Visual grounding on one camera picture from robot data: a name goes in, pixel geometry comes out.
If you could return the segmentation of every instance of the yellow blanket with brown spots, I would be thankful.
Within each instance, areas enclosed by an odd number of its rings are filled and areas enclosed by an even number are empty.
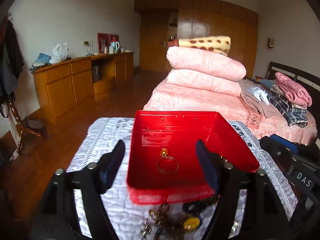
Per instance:
[[[211,36],[194,39],[179,39],[168,42],[168,46],[179,46],[196,49],[204,49],[228,56],[231,39],[227,36]]]

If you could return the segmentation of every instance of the red picture frame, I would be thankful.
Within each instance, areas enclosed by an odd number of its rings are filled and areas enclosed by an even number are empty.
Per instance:
[[[107,52],[109,52],[110,46],[110,34],[108,33],[98,33],[98,47],[99,54],[104,53],[104,48],[107,47]]]

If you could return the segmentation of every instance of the hanging clothes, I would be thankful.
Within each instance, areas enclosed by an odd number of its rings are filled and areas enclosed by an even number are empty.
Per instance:
[[[12,22],[6,24],[5,36],[0,46],[0,104],[11,95],[18,85],[23,70],[23,58]]]

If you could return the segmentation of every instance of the pink comforter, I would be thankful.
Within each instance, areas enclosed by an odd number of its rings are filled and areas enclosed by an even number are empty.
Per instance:
[[[172,85],[203,89],[234,97],[239,97],[241,93],[241,87],[238,82],[190,69],[172,69],[166,78],[166,82]]]
[[[305,128],[296,125],[288,126],[275,107],[273,117],[258,116],[260,122],[254,128],[250,125],[250,122],[254,120],[252,112],[241,98],[172,85],[165,80],[153,90],[150,100],[143,109],[150,111],[217,111],[226,120],[243,122],[258,139],[266,135],[277,134],[289,141],[306,144],[317,135],[316,121],[308,111],[306,115],[308,126]]]
[[[277,86],[285,92],[285,97],[294,104],[307,107],[312,105],[312,99],[308,91],[299,83],[291,80],[281,72],[275,74]]]
[[[167,59],[172,68],[192,69],[233,81],[242,79],[246,74],[239,61],[202,49],[169,47]]]

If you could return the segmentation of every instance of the electric kettle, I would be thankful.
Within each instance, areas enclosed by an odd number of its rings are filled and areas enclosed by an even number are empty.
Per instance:
[[[119,48],[120,48],[119,42],[116,41],[116,38],[115,38],[115,37],[113,37],[112,40],[111,40],[111,43],[110,43],[109,53],[110,53],[110,54],[112,54],[112,53],[117,53]]]

